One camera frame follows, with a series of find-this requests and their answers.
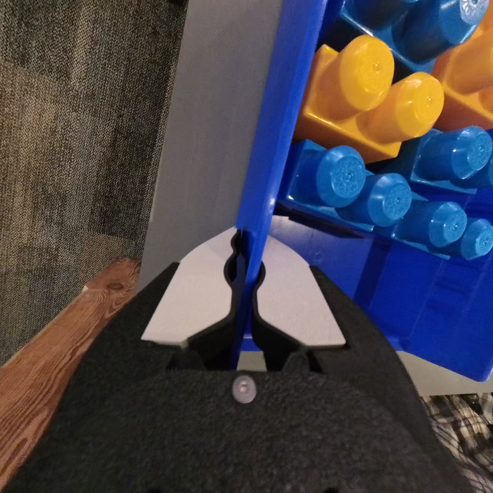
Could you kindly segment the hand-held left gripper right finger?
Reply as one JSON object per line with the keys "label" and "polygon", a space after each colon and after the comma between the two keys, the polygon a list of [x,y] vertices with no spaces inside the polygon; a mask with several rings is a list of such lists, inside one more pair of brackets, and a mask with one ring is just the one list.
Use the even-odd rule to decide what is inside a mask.
{"label": "hand-held left gripper right finger", "polygon": [[308,262],[268,236],[263,279],[256,291],[261,321],[306,348],[342,347],[346,339]]}

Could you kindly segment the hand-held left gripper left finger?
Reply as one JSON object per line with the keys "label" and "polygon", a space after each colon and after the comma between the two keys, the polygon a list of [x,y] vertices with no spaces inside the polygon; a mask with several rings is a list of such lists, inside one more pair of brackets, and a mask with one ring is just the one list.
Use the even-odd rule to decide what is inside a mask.
{"label": "hand-held left gripper left finger", "polygon": [[191,250],[182,258],[141,339],[186,348],[235,308],[233,282],[236,241],[231,227]]}

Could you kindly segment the blue plastic bin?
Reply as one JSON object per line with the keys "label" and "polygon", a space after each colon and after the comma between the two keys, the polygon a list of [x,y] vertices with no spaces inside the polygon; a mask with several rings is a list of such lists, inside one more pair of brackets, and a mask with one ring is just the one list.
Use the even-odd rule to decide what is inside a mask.
{"label": "blue plastic bin", "polygon": [[[285,1],[250,156],[237,226],[246,258],[249,321],[241,348],[281,365],[301,348],[261,321],[256,291],[268,236],[332,278],[383,331],[391,347],[478,382],[492,375],[492,249],[443,258],[374,233],[319,222],[278,207],[294,130],[324,16],[337,1]],[[492,225],[492,189],[443,193],[467,216]]]}

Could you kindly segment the pile of yellow and blue blocks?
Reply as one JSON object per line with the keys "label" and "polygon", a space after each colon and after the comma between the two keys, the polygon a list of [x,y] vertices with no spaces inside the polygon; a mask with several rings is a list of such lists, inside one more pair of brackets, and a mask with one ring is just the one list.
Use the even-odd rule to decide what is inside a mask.
{"label": "pile of yellow and blue blocks", "polygon": [[324,16],[278,207],[443,258],[492,225],[443,193],[492,189],[492,1],[337,1]]}

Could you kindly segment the person's plaid shirt torso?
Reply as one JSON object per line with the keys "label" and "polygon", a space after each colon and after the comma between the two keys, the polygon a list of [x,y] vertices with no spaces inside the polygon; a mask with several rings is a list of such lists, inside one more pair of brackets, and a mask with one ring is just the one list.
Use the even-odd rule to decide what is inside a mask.
{"label": "person's plaid shirt torso", "polygon": [[492,393],[422,397],[434,432],[475,492],[492,492]]}

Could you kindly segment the wooden post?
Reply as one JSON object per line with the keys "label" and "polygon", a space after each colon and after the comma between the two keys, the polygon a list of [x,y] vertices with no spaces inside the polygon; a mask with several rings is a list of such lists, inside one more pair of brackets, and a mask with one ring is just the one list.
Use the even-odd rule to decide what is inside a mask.
{"label": "wooden post", "polygon": [[133,298],[140,262],[117,258],[1,367],[1,490],[39,442],[83,355]]}

